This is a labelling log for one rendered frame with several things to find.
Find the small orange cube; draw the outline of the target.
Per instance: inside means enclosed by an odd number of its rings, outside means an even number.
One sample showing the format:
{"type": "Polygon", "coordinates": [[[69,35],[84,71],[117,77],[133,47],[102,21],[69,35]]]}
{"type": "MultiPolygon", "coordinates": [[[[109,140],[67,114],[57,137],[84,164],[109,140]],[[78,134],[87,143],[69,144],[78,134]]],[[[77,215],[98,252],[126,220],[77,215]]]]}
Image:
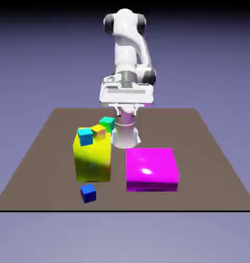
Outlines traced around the small orange cube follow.
{"type": "Polygon", "coordinates": [[[106,134],[106,128],[100,124],[95,124],[94,126],[90,127],[91,131],[93,132],[93,137],[103,137],[106,134]]]}

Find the large yellow box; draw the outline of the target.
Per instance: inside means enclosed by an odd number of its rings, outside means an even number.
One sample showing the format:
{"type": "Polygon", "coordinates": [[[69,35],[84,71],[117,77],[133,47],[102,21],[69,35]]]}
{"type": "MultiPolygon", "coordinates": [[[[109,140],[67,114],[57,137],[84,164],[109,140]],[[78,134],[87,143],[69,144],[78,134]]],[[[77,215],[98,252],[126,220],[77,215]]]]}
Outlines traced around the large yellow box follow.
{"type": "Polygon", "coordinates": [[[76,133],[73,142],[73,154],[77,181],[110,182],[111,149],[110,133],[106,133],[103,137],[93,137],[93,144],[87,146],[80,145],[76,133]]]}

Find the small cyan cube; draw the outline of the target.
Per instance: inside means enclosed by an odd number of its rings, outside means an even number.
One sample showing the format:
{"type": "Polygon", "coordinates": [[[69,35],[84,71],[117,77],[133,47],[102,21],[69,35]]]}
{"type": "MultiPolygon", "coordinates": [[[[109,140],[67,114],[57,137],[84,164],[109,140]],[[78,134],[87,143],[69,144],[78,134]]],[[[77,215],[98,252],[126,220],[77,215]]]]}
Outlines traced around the small cyan cube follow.
{"type": "Polygon", "coordinates": [[[77,134],[81,146],[93,144],[93,131],[90,128],[79,128],[77,134]]]}

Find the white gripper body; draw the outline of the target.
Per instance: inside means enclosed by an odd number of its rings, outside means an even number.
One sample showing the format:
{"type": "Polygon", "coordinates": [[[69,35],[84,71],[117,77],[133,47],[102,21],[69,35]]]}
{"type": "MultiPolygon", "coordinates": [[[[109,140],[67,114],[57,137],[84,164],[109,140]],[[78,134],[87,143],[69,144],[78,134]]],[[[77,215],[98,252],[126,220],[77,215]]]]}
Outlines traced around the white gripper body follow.
{"type": "Polygon", "coordinates": [[[132,83],[122,87],[120,82],[102,83],[99,95],[102,104],[151,104],[154,101],[153,86],[132,83]]]}

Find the small green cube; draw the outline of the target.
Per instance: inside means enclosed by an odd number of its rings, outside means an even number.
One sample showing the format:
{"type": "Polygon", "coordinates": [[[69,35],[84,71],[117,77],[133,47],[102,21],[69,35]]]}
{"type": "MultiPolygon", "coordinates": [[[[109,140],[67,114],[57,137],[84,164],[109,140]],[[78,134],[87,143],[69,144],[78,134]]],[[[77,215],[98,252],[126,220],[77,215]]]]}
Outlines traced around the small green cube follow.
{"type": "Polygon", "coordinates": [[[115,118],[103,117],[100,119],[99,124],[105,127],[107,133],[111,133],[115,128],[115,118]]]}

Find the large magenta box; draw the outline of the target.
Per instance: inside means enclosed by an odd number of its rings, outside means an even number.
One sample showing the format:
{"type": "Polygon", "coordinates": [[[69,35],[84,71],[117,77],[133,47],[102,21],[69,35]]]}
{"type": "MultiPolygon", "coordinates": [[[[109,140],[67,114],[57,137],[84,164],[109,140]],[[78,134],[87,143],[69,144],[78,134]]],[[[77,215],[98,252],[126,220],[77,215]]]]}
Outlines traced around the large magenta box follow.
{"type": "Polygon", "coordinates": [[[126,150],[128,192],[176,192],[179,171],[171,148],[126,150]]]}

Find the small blue cube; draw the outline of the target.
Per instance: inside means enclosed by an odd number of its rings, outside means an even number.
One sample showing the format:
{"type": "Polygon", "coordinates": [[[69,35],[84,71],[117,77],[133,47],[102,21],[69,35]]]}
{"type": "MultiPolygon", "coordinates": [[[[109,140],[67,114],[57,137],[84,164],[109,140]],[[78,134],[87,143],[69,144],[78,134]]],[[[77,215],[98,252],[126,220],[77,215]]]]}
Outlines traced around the small blue cube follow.
{"type": "Polygon", "coordinates": [[[96,188],[93,184],[80,186],[80,193],[84,203],[96,201],[96,188]]]}

